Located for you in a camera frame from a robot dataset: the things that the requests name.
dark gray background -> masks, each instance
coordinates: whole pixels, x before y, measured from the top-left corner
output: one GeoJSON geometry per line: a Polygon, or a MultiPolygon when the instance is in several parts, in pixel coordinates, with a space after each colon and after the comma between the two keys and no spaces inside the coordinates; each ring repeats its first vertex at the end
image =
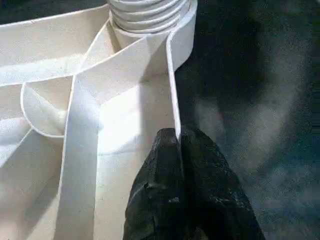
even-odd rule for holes
{"type": "MultiPolygon", "coordinates": [[[[2,0],[0,24],[105,2],[2,0]]],[[[267,239],[320,239],[319,25],[316,0],[199,0],[176,72],[182,122],[220,146],[267,239]]]]}

ribbed cylinder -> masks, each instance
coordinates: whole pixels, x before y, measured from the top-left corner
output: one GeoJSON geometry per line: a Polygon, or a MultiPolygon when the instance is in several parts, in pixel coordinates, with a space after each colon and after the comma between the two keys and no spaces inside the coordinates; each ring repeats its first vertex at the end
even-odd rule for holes
{"type": "Polygon", "coordinates": [[[190,0],[109,0],[114,22],[127,32],[157,33],[174,27],[190,0]]]}

white plastic structure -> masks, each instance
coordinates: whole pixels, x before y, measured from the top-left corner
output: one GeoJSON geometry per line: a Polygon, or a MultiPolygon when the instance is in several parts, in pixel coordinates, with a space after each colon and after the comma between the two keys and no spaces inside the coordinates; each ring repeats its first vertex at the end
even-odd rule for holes
{"type": "Polygon", "coordinates": [[[157,131],[180,136],[197,0],[110,4],[0,26],[0,240],[122,239],[157,131]]]}

finger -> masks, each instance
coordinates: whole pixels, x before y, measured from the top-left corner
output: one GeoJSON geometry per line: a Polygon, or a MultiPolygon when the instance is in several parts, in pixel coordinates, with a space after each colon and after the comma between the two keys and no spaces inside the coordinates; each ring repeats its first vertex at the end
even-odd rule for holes
{"type": "Polygon", "coordinates": [[[173,128],[160,130],[133,182],[124,240],[183,239],[186,214],[183,169],[173,128]]]}
{"type": "Polygon", "coordinates": [[[237,175],[218,146],[195,128],[182,128],[181,151],[188,198],[210,239],[264,239],[237,175]]]}

white compartment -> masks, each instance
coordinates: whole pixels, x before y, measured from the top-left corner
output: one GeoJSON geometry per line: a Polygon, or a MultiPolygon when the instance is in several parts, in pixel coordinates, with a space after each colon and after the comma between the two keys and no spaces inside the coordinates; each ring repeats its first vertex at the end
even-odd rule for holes
{"type": "Polygon", "coordinates": [[[21,109],[30,126],[50,138],[63,138],[72,76],[24,83],[21,109]]]}
{"type": "Polygon", "coordinates": [[[109,6],[0,26],[0,85],[73,74],[109,6]]]}

